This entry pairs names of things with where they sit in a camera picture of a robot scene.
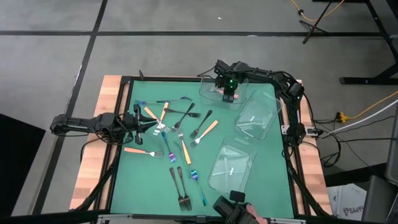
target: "gray concrete floor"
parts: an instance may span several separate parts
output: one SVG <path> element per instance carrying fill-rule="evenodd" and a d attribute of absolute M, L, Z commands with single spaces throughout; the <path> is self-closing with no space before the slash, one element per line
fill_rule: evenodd
<path fill-rule="evenodd" d="M 308 17 L 317 17 L 325 7 L 310 0 L 297 3 Z M 385 1 L 373 3 L 388 31 L 395 32 L 397 21 Z M 0 1 L 0 30 L 92 30 L 100 5 L 101 0 Z M 299 19 L 289 0 L 109 0 L 100 30 L 306 31 Z M 377 31 L 364 4 L 343 4 L 319 26 L 330 32 Z M 316 119 L 330 119 L 336 111 L 356 114 L 397 90 L 396 86 L 338 82 L 342 76 L 373 77 L 392 65 L 382 40 L 322 38 L 305 45 L 301 41 L 293 37 L 98 37 L 73 115 L 92 116 L 104 75 L 137 75 L 141 69 L 145 75 L 194 76 L 217 59 L 285 70 L 303 80 Z M 47 130 L 15 215 L 30 212 L 54 140 L 49 125 L 65 110 L 87 43 L 88 37 L 0 36 L 0 113 Z M 392 120 L 387 120 L 341 137 L 386 137 L 391 128 Z M 65 141 L 43 212 L 68 210 L 84 142 L 85 138 Z M 318 145 L 322 156 L 337 150 L 332 139 L 319 140 Z M 388 145 L 388 141 L 351 144 L 369 165 L 386 161 Z M 343 145 L 336 166 L 350 170 L 365 164 Z"/>

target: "wooden table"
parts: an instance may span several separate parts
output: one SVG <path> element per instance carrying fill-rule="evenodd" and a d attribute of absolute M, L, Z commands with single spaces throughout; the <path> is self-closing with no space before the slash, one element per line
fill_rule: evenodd
<path fill-rule="evenodd" d="M 105 75 L 95 112 L 93 116 L 98 116 L 105 112 L 114 112 L 116 104 L 116 98 L 119 92 L 119 86 L 121 81 L 121 75 Z M 127 98 L 127 89 L 129 84 L 125 85 L 122 97 L 122 103 L 120 111 L 124 110 L 124 105 Z M 287 123 L 287 112 L 284 104 L 282 104 L 282 112 L 284 114 L 284 122 Z M 302 123 L 306 126 L 311 126 L 310 112 L 308 110 L 307 101 L 305 98 L 301 101 L 301 119 Z M 94 134 L 88 136 L 88 141 L 96 139 Z M 304 141 L 317 144 L 314 138 L 305 137 Z M 90 194 L 95 185 L 100 179 L 101 167 L 104 161 L 106 143 L 102 141 L 94 141 L 89 143 L 85 147 L 83 160 L 80 165 L 80 170 L 76 180 L 75 190 L 73 192 L 72 201 L 70 208 L 76 208 L 79 206 L 84 199 Z M 116 146 L 112 148 L 112 153 L 109 158 L 109 164 L 111 163 Z M 328 192 L 326 190 L 325 180 L 323 178 L 322 165 L 319 160 L 318 151 L 316 148 L 309 144 L 301 144 L 299 147 L 300 158 L 302 162 L 302 169 L 305 179 L 305 185 L 314 196 L 315 200 L 322 206 L 322 208 L 331 214 L 331 207 L 328 198 Z M 99 208 L 105 208 L 105 201 L 108 196 L 109 181 L 104 186 Z M 297 199 L 297 207 L 299 214 L 304 214 L 303 201 L 300 189 L 295 184 L 295 194 Z"/>

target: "cutlery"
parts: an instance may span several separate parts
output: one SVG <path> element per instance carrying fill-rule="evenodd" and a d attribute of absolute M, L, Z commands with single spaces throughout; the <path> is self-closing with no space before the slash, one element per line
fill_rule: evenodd
<path fill-rule="evenodd" d="M 184 139 L 183 139 L 183 134 L 181 132 L 181 129 L 178 128 L 177 131 L 178 131 L 178 137 L 180 138 L 181 143 L 182 143 L 182 148 L 184 150 L 185 160 L 187 161 L 187 164 L 189 165 L 189 164 L 191 164 L 191 158 L 190 158 L 190 156 L 188 154 L 187 147 L 185 146 Z"/>
<path fill-rule="evenodd" d="M 170 129 L 169 129 L 168 127 L 162 128 L 162 122 L 163 122 L 164 115 L 166 114 L 166 111 L 165 111 L 164 109 L 166 109 L 167 107 L 169 107 L 169 103 L 168 103 L 168 102 L 166 102 L 166 103 L 164 104 L 164 107 L 163 107 L 163 110 L 162 110 L 162 116 L 160 116 L 159 124 L 158 124 L 158 126 L 156 127 L 157 130 L 160 131 L 161 129 L 163 129 L 166 133 L 169 132 Z"/>
<path fill-rule="evenodd" d="M 182 119 L 184 119 L 185 115 L 187 115 L 187 113 L 189 113 L 190 110 L 192 110 L 192 108 L 195 106 L 194 103 L 191 103 L 191 105 L 189 106 L 187 112 L 185 112 L 185 114 L 182 116 L 182 118 L 180 119 L 180 121 L 177 121 L 177 123 L 175 123 L 175 125 L 173 126 L 173 131 L 177 130 L 180 125 L 181 125 L 181 121 Z"/>
<path fill-rule="evenodd" d="M 158 101 L 156 101 L 156 103 L 165 103 L 165 102 L 169 102 L 170 103 L 170 102 L 178 101 L 178 100 L 189 100 L 189 101 L 192 101 L 191 98 L 183 96 L 183 97 L 181 97 L 179 99 L 176 99 L 176 100 L 158 100 Z"/>
<path fill-rule="evenodd" d="M 180 145 L 178 144 L 178 142 L 176 142 L 176 141 L 173 141 L 173 142 L 174 142 L 174 144 L 178 147 L 178 149 L 180 150 L 180 156 L 181 156 L 181 158 L 184 158 L 184 155 L 183 155 L 184 152 L 182 151 L 182 148 L 180 147 Z M 186 172 L 187 172 L 187 174 L 188 174 L 188 178 L 191 179 L 191 175 L 190 175 L 189 169 L 188 169 L 188 167 L 187 167 L 187 164 L 184 163 L 184 162 L 183 162 L 183 164 L 184 164 L 185 170 L 186 170 Z"/>
<path fill-rule="evenodd" d="M 125 150 L 126 152 L 148 154 L 148 155 L 151 155 L 152 157 L 163 157 L 163 154 L 162 154 L 161 152 L 146 152 L 146 151 L 144 151 L 144 150 L 133 149 L 133 148 L 129 148 L 129 147 L 125 147 L 124 150 Z"/>
<path fill-rule="evenodd" d="M 169 170 L 170 170 L 170 173 L 171 173 L 171 175 L 172 175 L 172 177 L 173 177 L 174 184 L 175 184 L 175 188 L 177 189 L 177 193 L 178 193 L 178 204 L 180 204 L 181 211 L 184 211 L 184 210 L 186 210 L 187 208 L 185 207 L 184 199 L 183 199 L 183 197 L 182 197 L 181 194 L 180 194 L 180 190 L 178 189 L 177 181 L 175 180 L 174 169 L 173 169 L 173 167 L 170 167 Z"/>
<path fill-rule="evenodd" d="M 145 106 L 147 104 L 159 104 L 159 105 L 162 105 L 163 103 L 146 102 L 146 101 L 142 101 L 142 100 L 134 100 L 134 104 L 138 104 L 140 106 Z"/>
<path fill-rule="evenodd" d="M 160 126 L 162 127 L 162 129 L 167 133 L 170 131 L 170 129 L 168 127 L 166 127 L 166 125 L 162 124 L 155 116 L 155 114 L 148 108 L 145 107 L 144 110 L 149 114 L 149 116 L 151 116 L 152 118 L 156 119 L 156 122 L 158 122 L 160 124 Z M 154 135 L 158 135 L 160 133 L 160 131 L 158 129 L 155 129 L 154 131 Z"/>
<path fill-rule="evenodd" d="M 207 133 L 209 133 L 209 131 L 211 131 L 217 124 L 218 124 L 218 121 L 215 120 L 215 121 L 213 122 L 213 124 L 211 124 L 211 125 L 206 129 L 206 131 L 205 131 L 199 138 L 195 139 L 195 141 L 193 141 L 193 142 L 191 143 L 191 146 L 192 146 L 192 147 L 195 147 L 197 144 L 199 144 L 200 140 L 201 140 L 203 137 L 205 137 L 205 135 L 206 135 Z"/>
<path fill-rule="evenodd" d="M 191 170 L 191 175 L 192 175 L 192 178 L 197 183 L 197 186 L 198 186 L 198 189 L 199 189 L 199 194 L 200 194 L 200 197 L 201 197 L 201 201 L 203 202 L 203 205 L 206 206 L 207 205 L 207 200 L 205 198 L 205 195 L 201 191 L 201 188 L 200 188 L 200 185 L 199 185 L 199 182 L 198 182 L 198 172 L 197 172 L 197 170 L 195 170 L 195 169 Z"/>
<path fill-rule="evenodd" d="M 166 111 L 166 112 L 174 112 L 174 113 L 183 113 L 183 114 L 186 114 L 186 115 L 190 116 L 191 118 L 199 118 L 200 117 L 200 113 L 184 113 L 184 112 L 181 112 L 181 111 L 171 110 L 171 109 L 168 109 L 168 108 L 164 109 L 164 111 Z"/>
<path fill-rule="evenodd" d="M 184 180 L 182 178 L 182 170 L 181 167 L 177 167 L 177 171 L 178 171 L 178 175 L 180 176 L 181 179 L 181 183 L 182 183 L 182 189 L 184 189 L 184 204 L 185 204 L 185 208 L 187 208 L 188 211 L 192 210 L 192 206 L 191 206 L 191 200 L 189 198 L 189 196 L 187 195 L 187 190 L 185 190 L 185 184 L 184 184 Z"/>
<path fill-rule="evenodd" d="M 163 137 L 164 141 L 166 142 L 167 149 L 169 150 L 169 159 L 170 159 L 170 162 L 175 162 L 174 153 L 172 153 L 172 152 L 170 151 L 169 144 L 167 143 L 166 133 L 165 133 L 164 131 L 162 131 L 162 137 Z"/>
<path fill-rule="evenodd" d="M 206 119 L 211 115 L 212 112 L 213 112 L 212 110 L 209 110 L 209 111 L 207 112 L 207 114 L 206 114 L 206 116 L 205 116 L 205 119 L 203 119 L 203 121 L 200 123 L 199 127 L 196 128 L 195 130 L 193 130 L 193 132 L 191 133 L 191 135 L 189 135 L 190 138 L 193 139 L 194 137 L 196 137 L 196 136 L 198 135 L 200 126 L 203 125 L 203 122 L 206 121 Z"/>

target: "green mat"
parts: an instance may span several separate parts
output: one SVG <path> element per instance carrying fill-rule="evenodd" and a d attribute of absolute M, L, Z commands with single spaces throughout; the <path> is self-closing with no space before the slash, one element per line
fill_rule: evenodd
<path fill-rule="evenodd" d="M 142 135 L 144 144 L 138 146 L 134 142 L 126 145 L 146 151 L 159 151 L 163 144 L 165 156 L 163 158 L 151 157 L 146 154 L 121 153 L 118 174 L 114 186 L 111 213 L 133 213 L 147 215 L 206 215 L 219 216 L 212 208 L 217 198 L 221 195 L 208 185 L 208 177 L 213 163 L 217 157 L 221 143 L 226 136 L 242 136 L 234 128 L 234 120 L 240 110 L 227 110 L 225 108 L 204 105 L 200 100 L 199 82 L 148 82 L 134 81 L 130 111 L 134 100 L 153 102 L 156 100 L 171 100 L 181 96 L 190 97 L 195 103 L 191 112 L 201 113 L 200 118 L 184 118 L 181 130 L 184 133 L 185 143 L 192 160 L 190 169 L 198 171 L 199 183 L 207 198 L 208 205 L 203 206 L 200 194 L 193 179 L 188 178 L 184 169 L 184 158 L 181 157 L 179 148 L 173 143 L 180 140 L 176 132 L 167 134 L 169 146 L 176 156 L 176 163 L 172 164 L 167 156 L 166 146 L 162 136 L 154 136 L 155 126 Z M 274 88 L 270 84 L 250 83 L 246 96 L 248 98 L 254 90 L 262 90 L 275 96 Z M 182 101 L 171 103 L 169 108 L 186 111 L 191 102 Z M 142 106 L 142 114 L 148 116 Z M 158 118 L 162 113 L 162 105 L 147 105 Z M 212 115 L 203 124 L 199 135 L 214 121 L 218 125 L 205 136 L 200 144 L 192 148 L 190 133 L 198 127 L 208 110 L 213 110 Z M 164 123 L 171 127 L 181 118 L 182 114 L 167 113 Z M 290 198 L 289 182 L 285 159 L 281 155 L 282 136 L 279 120 L 276 119 L 270 128 L 265 140 L 260 142 L 259 150 L 251 169 L 246 186 L 246 201 L 253 204 L 259 215 L 263 217 L 293 218 L 292 201 Z M 178 205 L 178 195 L 169 168 L 174 167 L 177 183 L 182 191 L 181 181 L 177 174 L 177 167 L 183 169 L 183 177 L 187 194 L 191 198 L 192 211 L 182 212 Z"/>

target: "transparent plastic tray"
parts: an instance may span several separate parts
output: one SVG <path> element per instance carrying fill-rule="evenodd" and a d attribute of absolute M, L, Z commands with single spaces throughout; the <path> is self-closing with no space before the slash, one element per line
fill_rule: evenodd
<path fill-rule="evenodd" d="M 256 90 L 235 119 L 235 125 L 251 138 L 265 139 L 280 109 L 279 100 L 263 91 Z"/>
<path fill-rule="evenodd" d="M 206 105 L 238 110 L 247 101 L 246 89 L 248 88 L 248 84 L 249 81 L 246 79 L 242 84 L 238 85 L 232 103 L 223 101 L 224 89 L 216 87 L 215 78 L 202 78 L 199 94 L 201 101 Z"/>
<path fill-rule="evenodd" d="M 209 186 L 226 195 L 232 190 L 244 192 L 256 155 L 257 149 L 252 143 L 240 138 L 224 138 L 208 178 Z"/>

